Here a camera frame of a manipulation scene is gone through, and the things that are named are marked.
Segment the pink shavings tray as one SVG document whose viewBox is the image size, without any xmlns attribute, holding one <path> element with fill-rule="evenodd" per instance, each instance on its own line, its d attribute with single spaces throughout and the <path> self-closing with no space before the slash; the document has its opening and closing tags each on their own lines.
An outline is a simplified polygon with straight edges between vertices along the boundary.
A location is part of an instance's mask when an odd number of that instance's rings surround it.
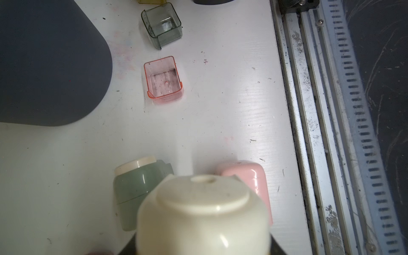
<svg viewBox="0 0 408 255">
<path fill-rule="evenodd" d="M 184 88 L 173 56 L 147 62 L 143 68 L 147 96 L 154 104 L 168 104 L 183 97 Z"/>
</svg>

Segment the pink sharpener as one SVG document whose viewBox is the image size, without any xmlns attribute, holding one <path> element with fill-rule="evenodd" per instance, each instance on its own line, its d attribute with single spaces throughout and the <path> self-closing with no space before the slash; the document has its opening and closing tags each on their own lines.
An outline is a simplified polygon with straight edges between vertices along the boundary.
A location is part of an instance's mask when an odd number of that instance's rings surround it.
<svg viewBox="0 0 408 255">
<path fill-rule="evenodd" d="M 269 213 L 269 224 L 273 225 L 266 173 L 260 164 L 236 160 L 219 164 L 215 173 L 220 176 L 238 176 L 264 202 Z"/>
</svg>

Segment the yellow sharpener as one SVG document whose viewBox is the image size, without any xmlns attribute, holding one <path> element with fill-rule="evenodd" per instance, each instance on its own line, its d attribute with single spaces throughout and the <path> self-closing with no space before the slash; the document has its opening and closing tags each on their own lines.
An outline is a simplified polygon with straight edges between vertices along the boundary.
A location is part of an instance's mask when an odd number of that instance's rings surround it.
<svg viewBox="0 0 408 255">
<path fill-rule="evenodd" d="M 137 215 L 139 255 L 267 255 L 264 202 L 236 176 L 166 177 Z"/>
</svg>

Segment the green pencil sharpener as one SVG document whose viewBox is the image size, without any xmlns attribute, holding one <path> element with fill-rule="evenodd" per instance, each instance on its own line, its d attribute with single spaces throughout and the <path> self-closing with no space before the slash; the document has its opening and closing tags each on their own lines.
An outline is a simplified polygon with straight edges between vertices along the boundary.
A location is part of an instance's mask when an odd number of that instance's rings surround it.
<svg viewBox="0 0 408 255">
<path fill-rule="evenodd" d="M 173 173 L 170 163 L 154 156 L 130 161 L 114 170 L 113 190 L 124 231 L 136 230 L 137 213 L 143 200 L 164 178 Z"/>
</svg>

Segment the clear green-sharpener tray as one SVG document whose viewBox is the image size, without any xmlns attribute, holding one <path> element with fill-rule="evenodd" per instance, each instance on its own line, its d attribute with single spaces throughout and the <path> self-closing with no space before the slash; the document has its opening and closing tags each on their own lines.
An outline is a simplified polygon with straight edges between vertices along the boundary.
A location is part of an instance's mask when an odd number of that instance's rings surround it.
<svg viewBox="0 0 408 255">
<path fill-rule="evenodd" d="M 183 36 L 182 23 L 172 3 L 143 10 L 141 18 L 152 45 L 158 50 Z"/>
</svg>

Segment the yellow shavings tray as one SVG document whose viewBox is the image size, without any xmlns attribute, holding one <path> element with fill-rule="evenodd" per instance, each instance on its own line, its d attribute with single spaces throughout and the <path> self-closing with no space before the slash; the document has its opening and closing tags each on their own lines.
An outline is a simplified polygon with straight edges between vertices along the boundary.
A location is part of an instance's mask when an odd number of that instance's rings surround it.
<svg viewBox="0 0 408 255">
<path fill-rule="evenodd" d="M 139 4 L 162 5 L 167 3 L 167 0 L 137 0 Z"/>
</svg>

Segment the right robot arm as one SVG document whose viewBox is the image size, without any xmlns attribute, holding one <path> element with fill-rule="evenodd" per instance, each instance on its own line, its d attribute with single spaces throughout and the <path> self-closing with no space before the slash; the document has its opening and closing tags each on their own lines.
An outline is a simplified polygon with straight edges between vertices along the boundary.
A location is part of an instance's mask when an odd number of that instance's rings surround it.
<svg viewBox="0 0 408 255">
<path fill-rule="evenodd" d="M 316 9 L 320 0 L 278 0 L 281 14 L 306 12 Z"/>
</svg>

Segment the grey trash bin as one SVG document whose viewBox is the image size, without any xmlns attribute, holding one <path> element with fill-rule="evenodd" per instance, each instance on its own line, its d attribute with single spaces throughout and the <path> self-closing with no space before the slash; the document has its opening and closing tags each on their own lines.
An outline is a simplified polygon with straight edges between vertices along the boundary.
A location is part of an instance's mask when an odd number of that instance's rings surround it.
<svg viewBox="0 0 408 255">
<path fill-rule="evenodd" d="M 1 122 L 83 119 L 106 95 L 112 73 L 106 40 L 75 1 L 1 2 Z"/>
</svg>

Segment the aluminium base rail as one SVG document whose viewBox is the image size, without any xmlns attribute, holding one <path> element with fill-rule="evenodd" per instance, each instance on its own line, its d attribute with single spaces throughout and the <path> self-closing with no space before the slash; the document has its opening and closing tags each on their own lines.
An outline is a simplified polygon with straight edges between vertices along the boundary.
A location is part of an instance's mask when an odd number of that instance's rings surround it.
<svg viewBox="0 0 408 255">
<path fill-rule="evenodd" d="M 407 254 L 342 2 L 271 7 L 312 252 Z"/>
</svg>

